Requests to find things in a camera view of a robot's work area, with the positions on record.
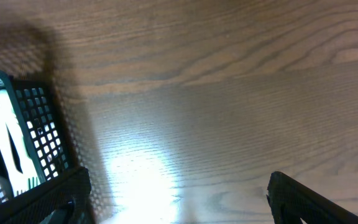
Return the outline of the white spoon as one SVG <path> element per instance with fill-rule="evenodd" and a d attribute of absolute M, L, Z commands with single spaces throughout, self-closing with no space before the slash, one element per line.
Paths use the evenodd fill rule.
<path fill-rule="evenodd" d="M 12 147 L 7 130 L 6 122 L 2 117 L 2 110 L 0 109 L 0 152 L 5 163 L 8 179 L 12 187 L 14 197 L 28 191 L 26 186 L 27 179 L 17 170 L 15 161 L 12 155 Z"/>

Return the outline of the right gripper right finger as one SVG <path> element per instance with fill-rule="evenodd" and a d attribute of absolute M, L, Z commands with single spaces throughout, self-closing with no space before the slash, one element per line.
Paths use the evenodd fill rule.
<path fill-rule="evenodd" d="M 358 216 L 283 172 L 271 173 L 267 201 L 275 224 L 353 224 Z"/>

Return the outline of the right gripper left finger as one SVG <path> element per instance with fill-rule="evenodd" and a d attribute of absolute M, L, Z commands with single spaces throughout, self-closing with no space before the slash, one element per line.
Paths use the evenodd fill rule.
<path fill-rule="evenodd" d="M 86 223 L 88 169 L 77 167 L 0 204 L 0 223 Z"/>

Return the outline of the white fork diagonal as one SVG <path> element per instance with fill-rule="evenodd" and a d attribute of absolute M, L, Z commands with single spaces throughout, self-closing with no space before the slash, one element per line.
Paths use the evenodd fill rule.
<path fill-rule="evenodd" d="M 22 173 L 28 181 L 28 189 L 33 189 L 40 184 L 34 163 L 30 158 L 24 142 L 24 135 L 15 114 L 11 99 L 6 90 L 0 90 L 0 108 L 6 114 L 6 124 L 9 134 L 12 136 L 17 154 L 19 156 Z"/>

